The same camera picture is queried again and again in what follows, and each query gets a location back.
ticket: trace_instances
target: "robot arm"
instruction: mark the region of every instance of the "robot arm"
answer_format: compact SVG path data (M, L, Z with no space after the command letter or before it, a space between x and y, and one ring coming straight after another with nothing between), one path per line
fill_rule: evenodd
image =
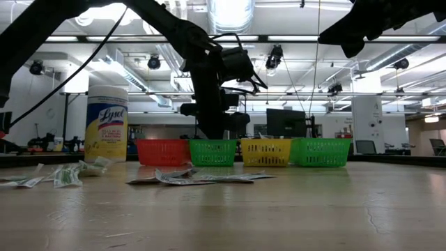
M241 47L223 52L202 28L178 19L166 10L165 5L154 0L35 0L0 35L0 43L8 48L0 62L0 107L4 107L9 99L15 72L63 21L90 7L116 2L124 3L157 29L184 58L183 71L191 73L197 101L193 107L188 107L188 114L197 116L199 127L210 139L222 138L224 130L249 123L247 114L229 116L225 113L228 107L224 104L224 92L220 90L225 81L251 81L255 72L247 52Z

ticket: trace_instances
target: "desk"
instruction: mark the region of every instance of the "desk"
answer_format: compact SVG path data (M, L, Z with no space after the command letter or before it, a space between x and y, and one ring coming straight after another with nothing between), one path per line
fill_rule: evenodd
M44 167L47 173L51 167ZM446 171L368 162L266 170L255 184L126 185L137 162L81 188L0 191L2 250L444 250ZM0 176L32 168L2 169Z

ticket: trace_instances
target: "plastic basket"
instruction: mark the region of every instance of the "plastic basket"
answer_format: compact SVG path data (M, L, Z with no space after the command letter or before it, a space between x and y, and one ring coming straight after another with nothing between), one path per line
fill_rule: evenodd
M208 167L230 167L234 164L237 140L189 141L192 164Z
M246 167L286 167L291 139L242 139L243 163Z
M343 167L351 139L293 139L290 162L303 167Z
M190 162L189 142L184 139L138 139L141 165L177 167Z

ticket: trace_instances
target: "wooden table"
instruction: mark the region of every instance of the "wooden table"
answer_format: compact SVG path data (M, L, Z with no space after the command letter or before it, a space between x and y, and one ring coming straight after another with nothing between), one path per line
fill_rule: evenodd
M125 184L127 162L81 188L0 190L1 250L445 250L446 171L351 162L266 170L255 184ZM2 169L0 176L28 169Z

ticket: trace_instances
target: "ceiling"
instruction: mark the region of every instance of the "ceiling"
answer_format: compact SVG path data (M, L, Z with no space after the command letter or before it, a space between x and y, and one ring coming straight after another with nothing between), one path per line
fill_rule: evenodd
M177 8L180 8L178 1L173 0L173 2L175 2ZM299 1L256 0L255 2L254 17L248 31L248 33L255 35L317 35L337 20L340 20L352 6L350 1L347 0L322 0L321 9L318 8L318 1L310 0L306 0L304 8L299 8ZM26 7L27 4L20 2L0 0L0 31L3 31L10 24L10 21L15 19ZM187 1L187 19L210 33L205 0ZM436 23L435 18L430 14L407 23L399 30L386 31L384 35L425 35L423 34L424 29L434 23ZM71 19L65 21L54 32L54 35L104 36L113 25L113 20L94 20L91 25L80 26L74 19ZM143 29L143 21L138 19L133 20L129 25L119 26L114 33L114 35L146 34ZM96 44L44 44L38 51L63 52L74 58L76 63L79 63L88 58L96 46ZM256 72L259 73L264 82L268 83L270 87L268 91L293 91L294 84L298 91L311 92L315 89L316 92L319 90L326 92L327 87L333 83L333 80L331 79L329 82L325 82L325 80L336 73L338 73L337 80L342 83L344 91L350 91L350 70L344 69L344 71L339 72L340 70L354 68L358 62L364 63L372 60L397 45L367 43L355 58L347 59L339 46L317 45L316 43L284 43L282 44L284 58L274 76L267 76L264 66L265 59L273 44L249 43L249 41L246 41L244 46L252 58ZM150 55L160 54L159 46L156 44L112 43L107 44L107 50L104 53L113 56L116 50L123 53L125 66L135 72L139 79L145 81L151 91L178 91L170 82L171 68L162 56L160 57L162 60L160 69L149 70L147 67ZM444 51L446 51L446 45L435 44L407 56L410 67L407 70L400 70L398 77L396 77L394 69L384 68L379 70L383 90L393 91L397 88L397 85L401 86L415 82L442 71L442 67L446 63L446 58L443 55ZM90 63L88 70L94 76L91 84L128 86L128 83L119 74L104 67L101 62ZM410 85L408 84L406 86L408 90L406 91L425 92L432 89L444 91L441 88L445 87L446 89L446 82L443 81L445 78L437 78L433 82L426 82L412 88L409 88ZM264 98L264 96L261 96L251 97L250 99L263 100ZM271 100L296 99L292 96L271 96L268 98ZM300 98L308 99L307 96L300 96ZM315 97L315 99L329 100L327 97ZM383 97L383 99L394 100L391 97ZM404 104L416 105L421 99L422 97L419 96L407 98L404 100Z

